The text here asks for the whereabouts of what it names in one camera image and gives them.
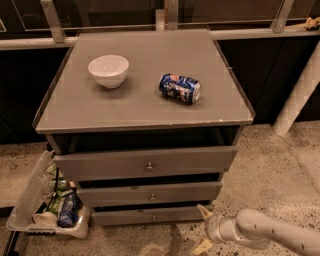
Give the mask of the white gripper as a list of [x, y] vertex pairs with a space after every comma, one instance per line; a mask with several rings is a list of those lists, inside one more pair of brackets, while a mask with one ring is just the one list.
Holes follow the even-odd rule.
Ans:
[[190, 254], [198, 256], [213, 247], [213, 243], [226, 243], [228, 238], [229, 217], [214, 215], [201, 204], [197, 205], [202, 217], [206, 221], [205, 231], [208, 238], [201, 237], [192, 247]]

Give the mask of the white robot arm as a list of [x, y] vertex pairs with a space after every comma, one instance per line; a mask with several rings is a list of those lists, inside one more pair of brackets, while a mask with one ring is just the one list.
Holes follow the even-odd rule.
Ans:
[[276, 242], [300, 256], [320, 256], [320, 233], [293, 224], [278, 221], [265, 214], [243, 209], [236, 216], [215, 215], [198, 204], [204, 223], [205, 235], [191, 249], [200, 255], [215, 244], [234, 242], [246, 248], [265, 250]]

